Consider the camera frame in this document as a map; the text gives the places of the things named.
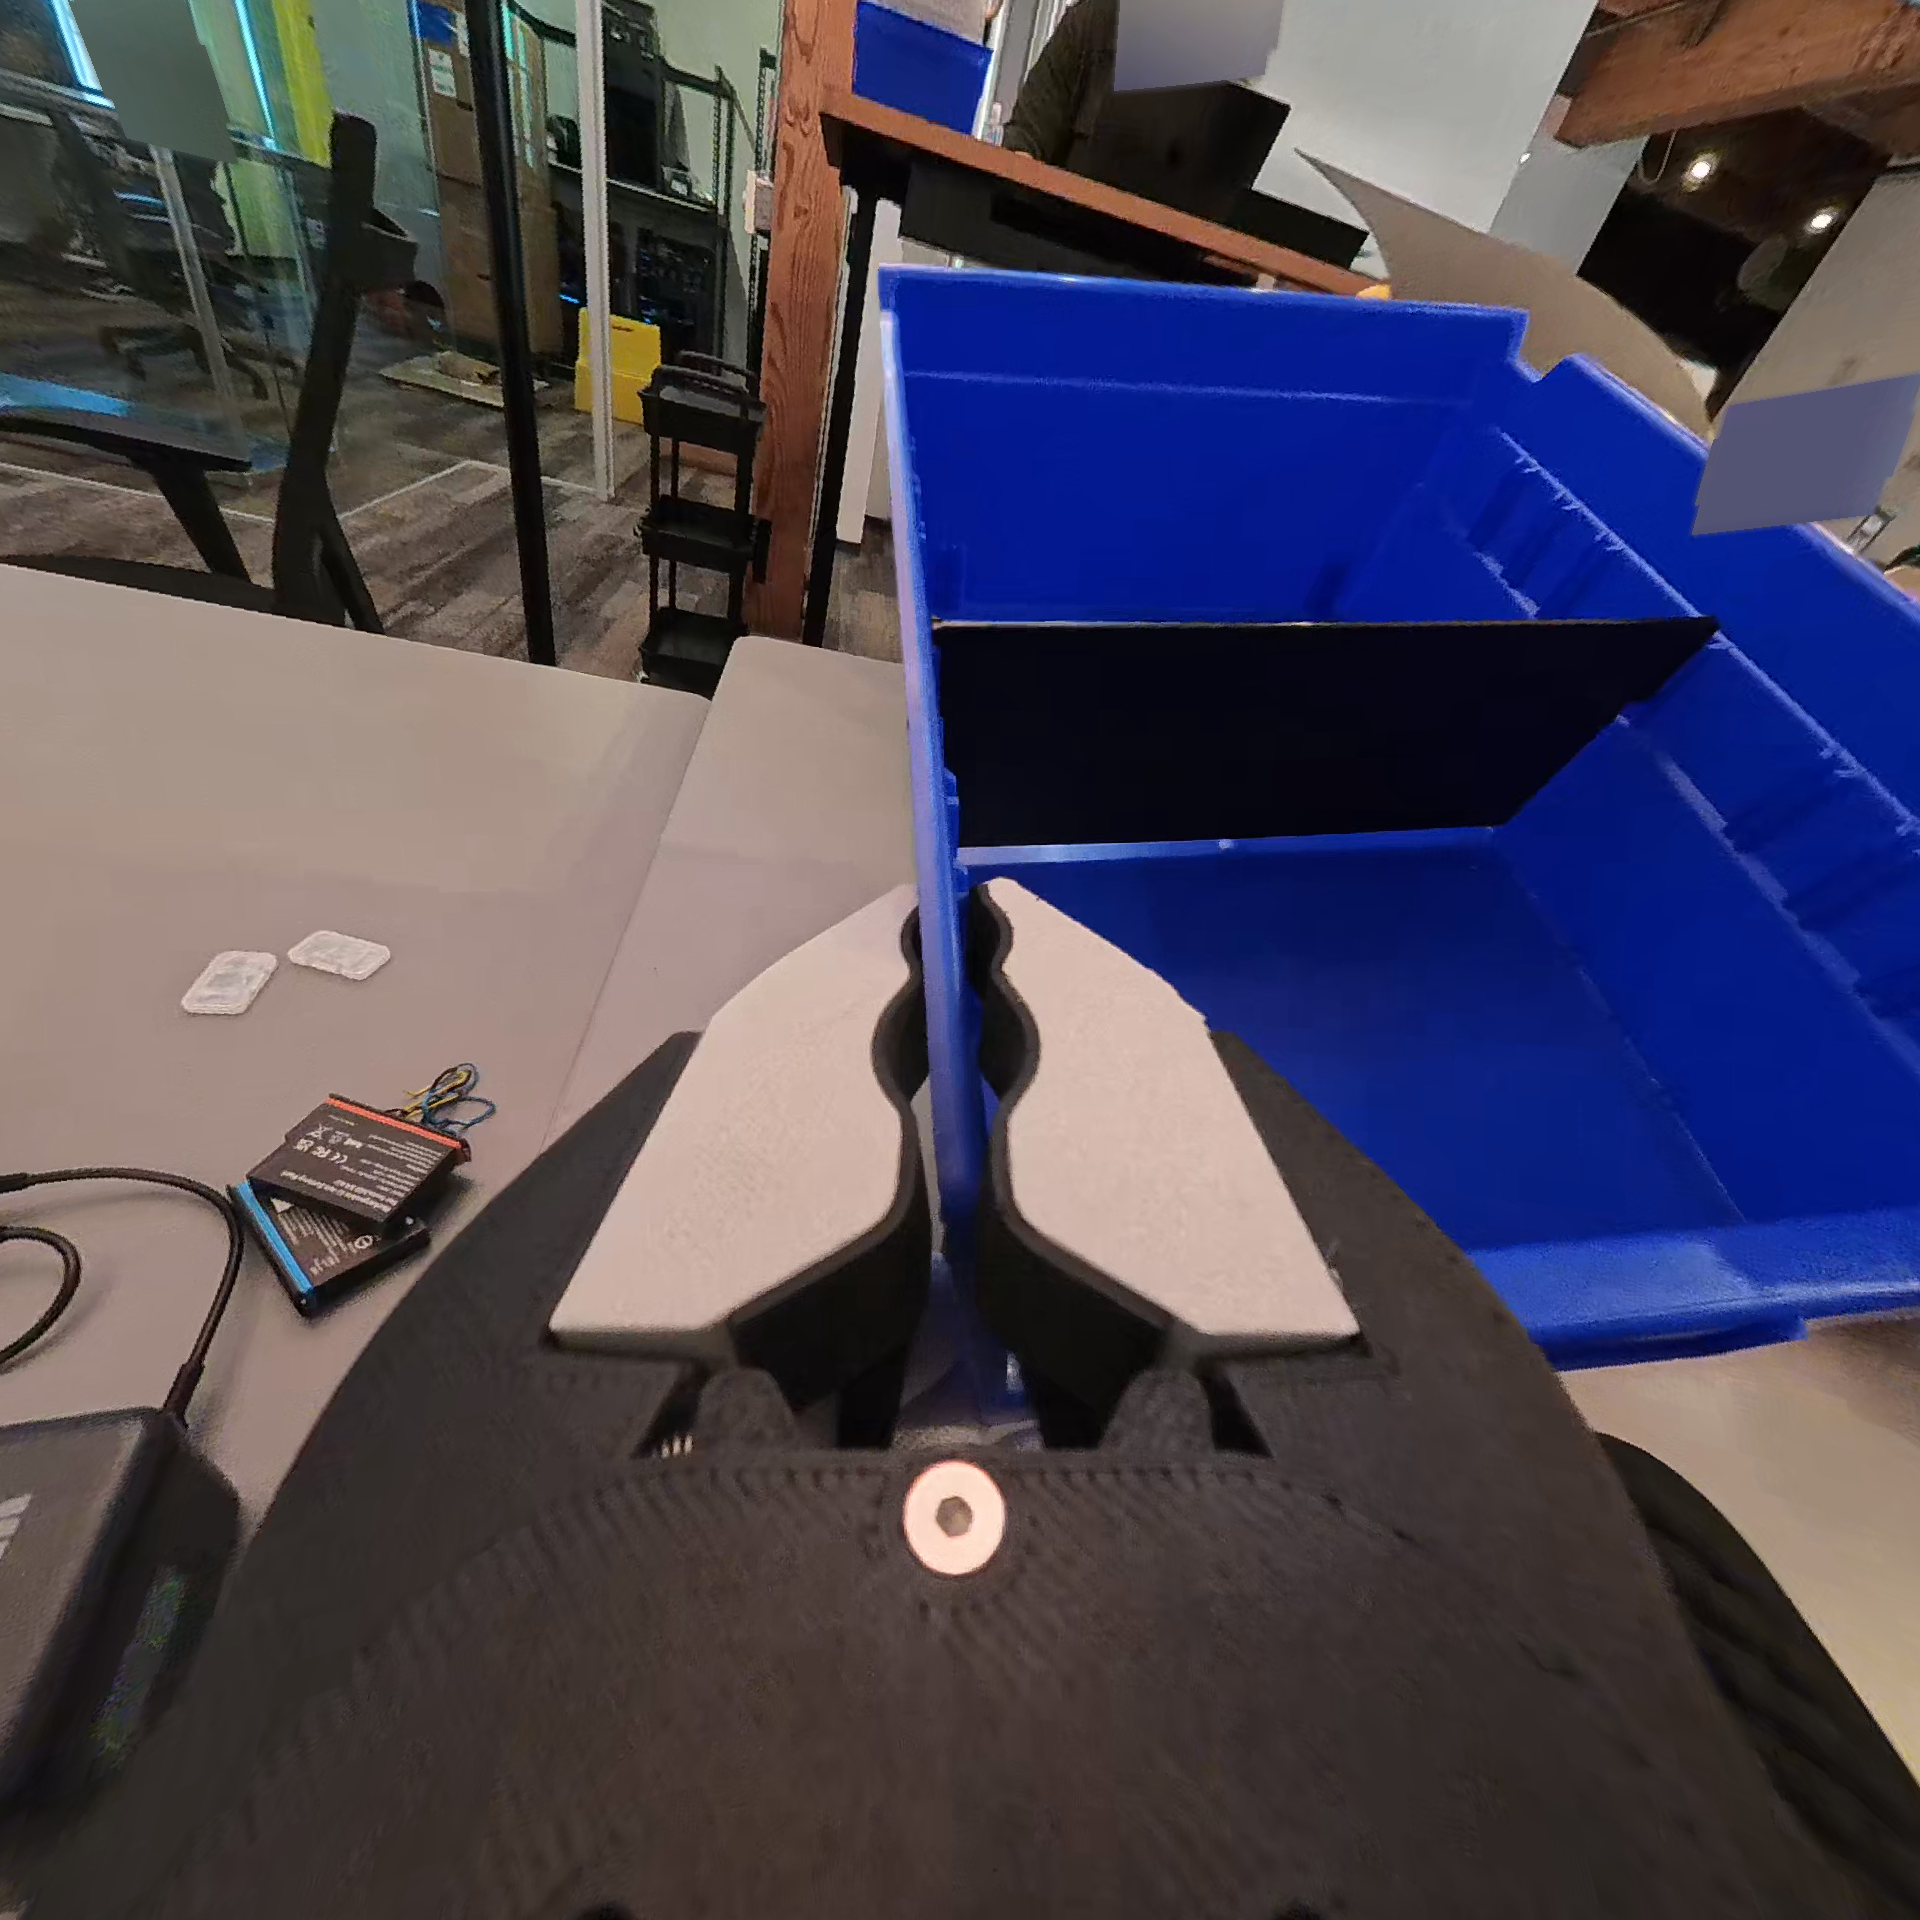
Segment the small black device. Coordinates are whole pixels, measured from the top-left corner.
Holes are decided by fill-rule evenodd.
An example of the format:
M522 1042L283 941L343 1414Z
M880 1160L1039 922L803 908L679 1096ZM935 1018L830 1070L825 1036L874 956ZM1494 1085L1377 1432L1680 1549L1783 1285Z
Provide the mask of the small black device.
M174 1413L2 1435L2 1801L110 1781L177 1689L239 1533L229 1480Z

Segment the small black battery pack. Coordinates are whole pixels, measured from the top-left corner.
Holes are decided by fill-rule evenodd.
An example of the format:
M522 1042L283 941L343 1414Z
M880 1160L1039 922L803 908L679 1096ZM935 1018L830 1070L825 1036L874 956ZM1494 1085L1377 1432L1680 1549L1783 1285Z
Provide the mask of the small black battery pack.
M225 1189L247 1235L304 1321L343 1305L429 1244L429 1226L402 1216L387 1228L304 1206L238 1182Z
M328 1096L247 1180L290 1205L385 1230L429 1205L467 1160L459 1136Z

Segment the small blue desk bin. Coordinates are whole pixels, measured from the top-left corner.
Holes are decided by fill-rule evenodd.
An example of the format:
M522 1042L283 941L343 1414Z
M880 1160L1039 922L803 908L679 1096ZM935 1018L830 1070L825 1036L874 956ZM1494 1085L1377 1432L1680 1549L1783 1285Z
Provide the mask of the small blue desk bin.
M851 93L970 138L987 97L994 48L984 18L957 33L967 14L855 5Z

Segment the black round-base pole stand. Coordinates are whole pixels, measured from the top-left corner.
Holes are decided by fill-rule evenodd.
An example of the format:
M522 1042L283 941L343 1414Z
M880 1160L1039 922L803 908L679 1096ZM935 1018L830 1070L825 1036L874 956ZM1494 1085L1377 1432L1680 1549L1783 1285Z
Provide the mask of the black round-base pole stand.
M515 130L501 5L467 3L465 20L474 142L493 266L496 365L510 454L522 649L531 665L558 665L535 363L522 301Z

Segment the dark cloth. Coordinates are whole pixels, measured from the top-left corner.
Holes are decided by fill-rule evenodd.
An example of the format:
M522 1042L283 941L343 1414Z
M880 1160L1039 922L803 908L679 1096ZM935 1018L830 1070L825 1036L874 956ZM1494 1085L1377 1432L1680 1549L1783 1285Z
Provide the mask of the dark cloth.
M1600 1446L1775 1794L1861 1915L1915 1917L1913 1771L1737 1526L1651 1453L1606 1434Z

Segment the background office desk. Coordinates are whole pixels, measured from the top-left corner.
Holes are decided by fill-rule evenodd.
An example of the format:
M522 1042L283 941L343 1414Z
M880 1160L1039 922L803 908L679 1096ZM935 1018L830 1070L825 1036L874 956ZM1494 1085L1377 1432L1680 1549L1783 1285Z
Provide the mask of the background office desk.
M818 110L823 148L851 195L848 289L833 340L818 509L800 635L823 644L835 515L848 464L857 349L866 315L877 203L930 249L1013 273L1150 281L1262 283L1354 298L1369 278L1114 185L1074 176L897 107L832 86Z

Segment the black rolling cart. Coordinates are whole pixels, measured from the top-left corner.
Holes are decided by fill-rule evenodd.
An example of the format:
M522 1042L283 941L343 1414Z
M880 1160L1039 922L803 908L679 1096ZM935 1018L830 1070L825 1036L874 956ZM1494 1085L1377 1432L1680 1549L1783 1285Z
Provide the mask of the black rolling cart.
M639 424L650 442L647 507L638 521L649 570L649 620L638 656L645 684L712 698L746 628L746 584L762 578L770 545L770 524L752 509L762 418L755 376L705 352L681 352L659 363L639 390ZM689 449L730 460L729 501L683 489L683 453ZM686 609L686 570L717 576L726 604L720 610Z

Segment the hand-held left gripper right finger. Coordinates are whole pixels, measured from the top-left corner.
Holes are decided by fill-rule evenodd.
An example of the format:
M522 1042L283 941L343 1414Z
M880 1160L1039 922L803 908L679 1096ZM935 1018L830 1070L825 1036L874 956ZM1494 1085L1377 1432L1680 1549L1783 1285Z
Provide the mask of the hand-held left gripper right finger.
M976 1297L1024 1382L1113 1411L1154 1369L1354 1347L1201 1012L1016 880L978 884L969 908L995 1097Z

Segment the yellow container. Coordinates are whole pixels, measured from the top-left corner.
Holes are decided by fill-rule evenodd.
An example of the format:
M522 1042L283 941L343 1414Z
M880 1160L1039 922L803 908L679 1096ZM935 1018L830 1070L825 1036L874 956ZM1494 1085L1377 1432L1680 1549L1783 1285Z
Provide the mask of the yellow container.
M581 306L570 405L592 414L592 312ZM654 321L613 315L608 323L608 372L613 418L641 426L641 395L663 363L663 331Z

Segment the blue plastic bin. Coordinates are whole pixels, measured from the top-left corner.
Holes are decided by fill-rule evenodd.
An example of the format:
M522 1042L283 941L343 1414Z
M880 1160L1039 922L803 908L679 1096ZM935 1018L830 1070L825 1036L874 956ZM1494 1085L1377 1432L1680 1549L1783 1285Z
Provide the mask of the blue plastic bin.
M1561 1368L1915 1315L1915 600L1473 305L887 269L931 1141L1016 880Z

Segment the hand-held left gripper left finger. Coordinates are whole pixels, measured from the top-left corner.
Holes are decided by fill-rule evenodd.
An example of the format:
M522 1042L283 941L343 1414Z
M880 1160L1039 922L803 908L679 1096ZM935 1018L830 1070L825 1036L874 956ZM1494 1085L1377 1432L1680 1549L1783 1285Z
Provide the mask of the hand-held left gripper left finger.
M897 884L707 1020L549 1315L552 1347L755 1369L792 1408L897 1408L930 1292L919 918Z

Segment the wooden post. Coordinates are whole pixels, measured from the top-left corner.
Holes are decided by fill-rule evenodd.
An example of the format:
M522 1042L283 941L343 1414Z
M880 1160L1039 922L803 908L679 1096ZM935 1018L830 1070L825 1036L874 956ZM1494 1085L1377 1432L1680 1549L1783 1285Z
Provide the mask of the wooden post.
M819 130L826 93L848 91L851 3L784 3L775 104L775 222L761 326L766 420L754 507L770 521L754 635L800 641L846 268L846 200Z

